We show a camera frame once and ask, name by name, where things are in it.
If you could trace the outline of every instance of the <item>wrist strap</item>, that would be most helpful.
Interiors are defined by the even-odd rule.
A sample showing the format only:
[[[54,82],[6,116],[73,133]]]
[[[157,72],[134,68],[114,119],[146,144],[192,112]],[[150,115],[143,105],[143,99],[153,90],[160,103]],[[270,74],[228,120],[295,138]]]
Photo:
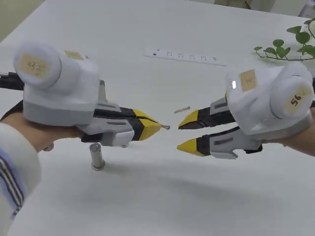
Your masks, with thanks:
[[[9,111],[7,111],[4,116],[0,119],[0,121],[3,121],[5,118],[7,118],[9,115],[14,113],[22,113],[23,112],[23,100],[20,101],[18,104],[16,104],[14,107],[12,107]]]

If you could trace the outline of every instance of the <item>cylindrical metal post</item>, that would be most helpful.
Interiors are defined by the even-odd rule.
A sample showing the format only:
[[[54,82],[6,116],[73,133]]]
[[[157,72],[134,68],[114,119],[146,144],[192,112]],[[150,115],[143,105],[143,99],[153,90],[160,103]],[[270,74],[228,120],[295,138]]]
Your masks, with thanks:
[[[107,102],[106,91],[105,91],[105,82],[103,80],[99,81],[98,100]]]
[[[102,156],[101,145],[94,143],[90,145],[90,153],[92,158],[92,168],[96,171],[100,171],[105,167],[105,161]]]

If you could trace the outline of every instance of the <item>human hand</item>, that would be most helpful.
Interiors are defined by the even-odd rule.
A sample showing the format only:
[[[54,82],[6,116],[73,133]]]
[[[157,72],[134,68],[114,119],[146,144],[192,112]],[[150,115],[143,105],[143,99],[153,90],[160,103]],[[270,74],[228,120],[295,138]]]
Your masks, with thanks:
[[[79,138],[84,135],[76,127],[48,126],[27,121],[21,112],[8,115],[2,123],[18,130],[37,152],[51,151],[56,140]]]

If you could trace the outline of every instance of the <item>white sleeve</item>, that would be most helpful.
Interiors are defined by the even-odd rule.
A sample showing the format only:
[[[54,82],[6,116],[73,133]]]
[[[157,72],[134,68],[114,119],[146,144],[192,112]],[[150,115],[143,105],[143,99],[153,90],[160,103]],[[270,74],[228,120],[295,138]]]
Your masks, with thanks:
[[[16,129],[0,123],[0,236],[7,235],[40,179],[36,150]]]

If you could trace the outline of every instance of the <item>power strip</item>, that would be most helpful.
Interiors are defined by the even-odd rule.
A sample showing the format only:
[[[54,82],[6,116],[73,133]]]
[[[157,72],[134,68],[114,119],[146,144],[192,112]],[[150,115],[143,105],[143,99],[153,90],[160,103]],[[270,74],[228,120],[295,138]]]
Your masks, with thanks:
[[[202,64],[212,64],[212,65],[220,65],[227,66],[225,63],[222,63],[218,60],[217,57],[207,56],[207,55],[196,55],[196,54],[188,54],[183,52],[174,52],[165,49],[146,49],[144,53],[145,57],[151,58],[160,58],[160,59],[168,59],[168,60],[179,60],[179,61],[187,61],[194,63],[202,63]]]

